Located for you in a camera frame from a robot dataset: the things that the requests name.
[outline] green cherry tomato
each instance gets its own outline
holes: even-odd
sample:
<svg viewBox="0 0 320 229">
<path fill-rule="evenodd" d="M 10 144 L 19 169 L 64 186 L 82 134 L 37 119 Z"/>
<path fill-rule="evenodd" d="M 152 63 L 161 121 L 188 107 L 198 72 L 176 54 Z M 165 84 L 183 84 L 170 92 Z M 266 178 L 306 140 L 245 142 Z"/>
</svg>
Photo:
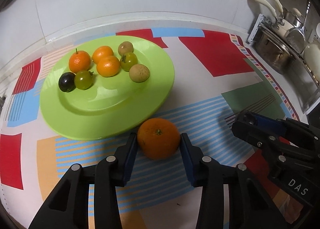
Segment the green cherry tomato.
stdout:
<svg viewBox="0 0 320 229">
<path fill-rule="evenodd" d="M 121 57 L 120 65 L 125 71 L 129 71 L 135 64 L 138 64 L 138 58 L 133 52 L 125 53 Z"/>
<path fill-rule="evenodd" d="M 85 90 L 89 88 L 92 85 L 92 80 L 93 80 L 92 75 L 93 75 L 93 72 L 89 72 L 87 70 L 81 70 L 77 72 L 75 76 L 76 88 L 81 90 Z"/>
</svg>

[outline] grape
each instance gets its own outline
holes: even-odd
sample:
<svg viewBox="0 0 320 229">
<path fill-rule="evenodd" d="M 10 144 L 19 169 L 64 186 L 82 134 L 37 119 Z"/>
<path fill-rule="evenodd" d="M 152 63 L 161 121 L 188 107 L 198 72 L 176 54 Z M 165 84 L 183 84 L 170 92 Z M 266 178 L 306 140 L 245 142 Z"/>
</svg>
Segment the grape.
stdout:
<svg viewBox="0 0 320 229">
<path fill-rule="evenodd" d="M 62 92 L 70 92 L 75 88 L 75 74 L 72 72 L 66 72 L 59 78 L 59 89 Z"/>
<path fill-rule="evenodd" d="M 125 53 L 120 60 L 120 65 L 125 71 L 129 71 L 130 68 L 138 64 L 138 58 L 133 52 Z"/>
<path fill-rule="evenodd" d="M 85 90 L 92 85 L 92 75 L 93 72 L 87 70 L 81 70 L 76 74 L 75 85 L 76 88 Z"/>
</svg>

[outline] dark purple grape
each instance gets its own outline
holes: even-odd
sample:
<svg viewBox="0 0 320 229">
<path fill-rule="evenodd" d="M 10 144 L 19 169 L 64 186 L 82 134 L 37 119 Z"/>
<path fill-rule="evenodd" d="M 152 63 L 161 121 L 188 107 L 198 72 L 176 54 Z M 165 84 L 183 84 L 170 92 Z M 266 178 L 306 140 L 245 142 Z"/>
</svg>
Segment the dark purple grape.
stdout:
<svg viewBox="0 0 320 229">
<path fill-rule="evenodd" d="M 59 89 L 62 92 L 70 92 L 74 90 L 75 86 L 75 74 L 72 72 L 66 72 L 61 75 L 59 78 Z"/>
</svg>

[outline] stainless steel pot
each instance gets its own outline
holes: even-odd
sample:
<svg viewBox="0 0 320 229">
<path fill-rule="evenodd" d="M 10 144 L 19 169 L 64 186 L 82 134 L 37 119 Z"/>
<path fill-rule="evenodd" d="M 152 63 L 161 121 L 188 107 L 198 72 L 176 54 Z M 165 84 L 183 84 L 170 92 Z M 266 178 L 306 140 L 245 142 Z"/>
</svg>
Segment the stainless steel pot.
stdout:
<svg viewBox="0 0 320 229">
<path fill-rule="evenodd" d="M 290 49 L 281 40 L 275 37 L 262 27 L 259 27 L 260 35 L 254 47 L 257 53 L 263 58 L 276 72 L 284 74 L 294 61 Z"/>
<path fill-rule="evenodd" d="M 287 20 L 294 27 L 299 28 L 302 25 L 302 22 L 300 21 L 300 19 L 286 8 L 283 8 L 283 16 L 284 16 L 284 19 Z"/>
</svg>

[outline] tangerine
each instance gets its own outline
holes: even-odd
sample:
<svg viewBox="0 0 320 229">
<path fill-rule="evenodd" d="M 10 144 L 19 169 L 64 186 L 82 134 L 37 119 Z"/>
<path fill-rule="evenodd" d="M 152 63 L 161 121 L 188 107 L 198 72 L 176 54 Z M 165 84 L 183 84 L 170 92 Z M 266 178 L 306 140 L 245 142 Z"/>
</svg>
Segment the tangerine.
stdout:
<svg viewBox="0 0 320 229">
<path fill-rule="evenodd" d="M 92 60 L 95 64 L 98 64 L 106 56 L 113 56 L 113 50 L 109 46 L 101 46 L 92 54 Z"/>
<path fill-rule="evenodd" d="M 146 157 L 161 160 L 176 152 L 180 144 L 180 133 L 170 121 L 151 118 L 138 129 L 137 140 Z"/>
<path fill-rule="evenodd" d="M 88 70 L 90 65 L 91 58 L 86 51 L 78 51 L 76 49 L 76 52 L 69 59 L 69 69 L 75 74 L 81 70 Z"/>
<path fill-rule="evenodd" d="M 102 58 L 97 64 L 97 72 L 103 77 L 116 75 L 120 70 L 120 61 L 115 56 Z"/>
</svg>

